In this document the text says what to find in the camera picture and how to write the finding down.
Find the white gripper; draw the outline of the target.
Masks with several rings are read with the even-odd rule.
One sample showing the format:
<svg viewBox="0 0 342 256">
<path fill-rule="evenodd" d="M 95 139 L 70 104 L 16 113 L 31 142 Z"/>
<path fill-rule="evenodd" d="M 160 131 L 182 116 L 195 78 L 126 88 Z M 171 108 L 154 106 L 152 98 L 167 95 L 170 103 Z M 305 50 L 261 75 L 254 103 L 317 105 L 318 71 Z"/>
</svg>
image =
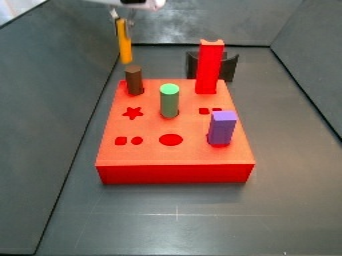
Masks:
<svg viewBox="0 0 342 256">
<path fill-rule="evenodd" d="M 116 7 L 131 8 L 128 12 L 128 17 L 127 17 L 128 26 L 135 25 L 135 21 L 134 21 L 134 18 L 136 15 L 135 9 L 156 11 L 163 8 L 167 2 L 167 0 L 87 0 L 87 1 L 107 4 Z M 120 17 L 118 15 L 115 7 L 110 7 L 110 14 L 111 14 L 112 23 L 114 23 L 115 35 L 118 35 L 116 21 L 120 19 Z"/>
</svg>

